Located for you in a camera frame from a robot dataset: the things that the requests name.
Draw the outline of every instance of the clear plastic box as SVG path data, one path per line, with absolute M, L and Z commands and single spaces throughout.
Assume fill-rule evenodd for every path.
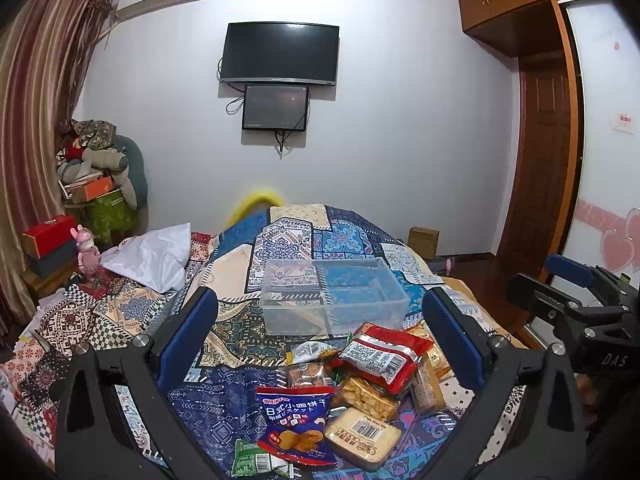
M 267 260 L 260 306 L 269 335 L 343 335 L 401 329 L 409 296 L 382 258 Z

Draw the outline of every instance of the heart decal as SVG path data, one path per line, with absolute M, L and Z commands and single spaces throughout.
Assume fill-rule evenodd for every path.
M 634 272 L 640 269 L 640 209 L 633 208 L 626 215 L 625 235 L 634 243 Z
M 618 272 L 631 264 L 636 250 L 631 238 L 620 235 L 615 229 L 607 229 L 600 238 L 600 253 L 605 267 Z

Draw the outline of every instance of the bedspread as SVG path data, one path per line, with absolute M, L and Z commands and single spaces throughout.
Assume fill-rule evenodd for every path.
M 296 341 L 266 333 L 258 305 L 266 260 L 377 256 L 389 264 L 411 299 L 405 327 L 418 322 L 425 290 L 438 285 L 487 333 L 505 334 L 462 282 L 446 279 L 446 284 L 438 283 L 439 278 L 420 256 L 360 215 L 320 204 L 272 207 L 215 237 L 193 233 L 186 284 L 177 293 L 161 295 L 127 278 L 101 272 L 90 288 L 72 286 L 59 304 L 39 312 L 30 327 L 31 335 L 19 344 L 15 358 L 0 365 L 2 386 L 18 401 L 14 419 L 41 456 L 52 462 L 56 407 L 48 399 L 47 389 L 50 382 L 64 375 L 73 346 L 82 340 L 97 349 L 124 346 L 139 332 L 153 333 L 168 315 L 180 311 L 198 286 L 208 286 L 218 297 L 218 318 L 184 383 L 168 399 L 204 451 L 228 471 L 235 439 L 255 440 L 259 436 L 256 428 L 260 428 L 261 414 L 255 396 L 246 390 L 256 381 L 269 383 L 268 368 L 284 364 L 287 345 Z M 245 389 L 235 392 L 221 387 L 229 384 L 244 384 Z M 402 446 L 388 466 L 369 473 L 341 463 L 335 472 L 317 476 L 336 480 L 406 480 L 414 476 L 437 451 L 473 397 L 452 374 L 441 387 L 449 410 L 423 420 L 411 415 L 409 408 L 403 412 L 398 422 L 405 426 Z M 522 394 L 522 388 L 514 388 L 480 462 L 499 452 Z M 118 395 L 140 449 L 151 460 L 163 463 L 126 387 L 119 387 Z M 215 413 L 210 410 L 212 403 L 219 407 Z M 247 416 L 252 417 L 249 425 Z

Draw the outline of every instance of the striped curtain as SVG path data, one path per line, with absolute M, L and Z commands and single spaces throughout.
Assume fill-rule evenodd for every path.
M 21 233 L 63 212 L 55 153 L 110 2 L 28 0 L 2 32 L 0 334 L 35 313 L 20 278 Z

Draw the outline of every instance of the screw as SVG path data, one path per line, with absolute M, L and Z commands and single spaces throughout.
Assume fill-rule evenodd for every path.
M 76 354 L 82 355 L 86 354 L 89 351 L 89 343 L 86 341 L 82 341 L 76 345 Z
M 138 334 L 133 338 L 133 346 L 136 348 L 144 348 L 149 344 L 150 337 L 147 334 Z
M 564 343 L 552 343 L 551 351 L 556 355 L 564 355 L 566 348 L 564 348 Z
M 504 348 L 509 344 L 507 338 L 503 335 L 492 335 L 489 341 L 494 348 Z

